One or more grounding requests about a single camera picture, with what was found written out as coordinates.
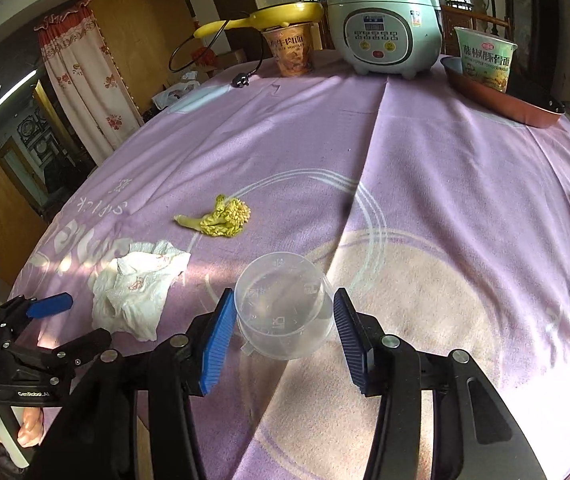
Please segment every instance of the frying pan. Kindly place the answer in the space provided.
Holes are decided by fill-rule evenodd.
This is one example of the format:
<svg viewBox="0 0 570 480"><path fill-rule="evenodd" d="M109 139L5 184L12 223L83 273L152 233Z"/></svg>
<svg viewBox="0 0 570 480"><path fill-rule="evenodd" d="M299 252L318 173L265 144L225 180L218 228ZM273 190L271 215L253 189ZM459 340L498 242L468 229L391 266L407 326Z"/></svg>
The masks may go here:
<svg viewBox="0 0 570 480"><path fill-rule="evenodd" d="M207 23L194 32L194 38L204 38L209 34L215 34L223 25L225 25L225 30L240 27L265 30L271 27L289 27L292 23L319 22L323 12L322 5L318 2L296 2L265 7L252 12L248 18L231 20L226 25L224 21Z"/></svg>
<svg viewBox="0 0 570 480"><path fill-rule="evenodd" d="M556 100L537 84L515 72L510 73L507 92L502 93L463 75L459 57L444 57L440 62L454 89L513 121L536 128L548 128L558 122L565 110L570 110L570 101Z"/></svg>

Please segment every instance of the rice cooker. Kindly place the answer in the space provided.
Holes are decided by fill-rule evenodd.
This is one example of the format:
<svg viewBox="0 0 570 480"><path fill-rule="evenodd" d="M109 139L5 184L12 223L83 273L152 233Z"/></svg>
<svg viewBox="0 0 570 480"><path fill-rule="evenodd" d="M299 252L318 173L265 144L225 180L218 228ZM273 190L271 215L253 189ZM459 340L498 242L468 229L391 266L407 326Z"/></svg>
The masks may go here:
<svg viewBox="0 0 570 480"><path fill-rule="evenodd" d="M438 0L328 0L334 46L358 74L412 79L438 60Z"/></svg>

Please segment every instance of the wooden chair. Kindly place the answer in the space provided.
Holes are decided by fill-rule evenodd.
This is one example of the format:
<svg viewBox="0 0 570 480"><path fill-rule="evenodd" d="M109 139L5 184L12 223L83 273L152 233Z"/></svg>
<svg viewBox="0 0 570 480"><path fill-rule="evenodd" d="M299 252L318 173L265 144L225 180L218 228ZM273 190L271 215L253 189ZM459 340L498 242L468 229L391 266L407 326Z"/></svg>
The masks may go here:
<svg viewBox="0 0 570 480"><path fill-rule="evenodd" d="M466 27L476 29L478 21L491 23L505 29L505 38L511 41L513 35L509 20L499 20L487 14L472 12L471 10L458 9L456 7L442 6L443 18L443 48L442 53L448 56L460 56L458 37L454 27Z"/></svg>

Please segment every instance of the clear plastic cup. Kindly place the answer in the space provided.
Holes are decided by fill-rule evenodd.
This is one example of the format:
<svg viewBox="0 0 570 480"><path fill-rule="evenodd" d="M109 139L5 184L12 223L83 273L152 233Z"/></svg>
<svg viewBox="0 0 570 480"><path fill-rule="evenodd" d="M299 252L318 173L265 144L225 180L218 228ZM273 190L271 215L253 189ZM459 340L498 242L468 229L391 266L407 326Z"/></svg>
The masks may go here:
<svg viewBox="0 0 570 480"><path fill-rule="evenodd" d="M334 325L334 290L309 260L270 253L252 261L234 289L238 327L267 357L297 359L318 350Z"/></svg>

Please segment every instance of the brown frying pan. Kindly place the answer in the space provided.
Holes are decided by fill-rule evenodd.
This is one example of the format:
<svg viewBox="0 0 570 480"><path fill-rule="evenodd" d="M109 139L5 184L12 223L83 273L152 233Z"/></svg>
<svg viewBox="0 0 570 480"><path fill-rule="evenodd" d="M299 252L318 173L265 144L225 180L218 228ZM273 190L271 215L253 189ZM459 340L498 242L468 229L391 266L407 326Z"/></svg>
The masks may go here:
<svg viewBox="0 0 570 480"><path fill-rule="evenodd" d="M489 108L497 114L513 121L548 128L558 122L565 110L570 110L570 102L560 102L547 94L535 83L512 72L507 84L507 92L498 92L463 75L459 57L444 57L440 60L445 67L449 84L465 97Z"/></svg>

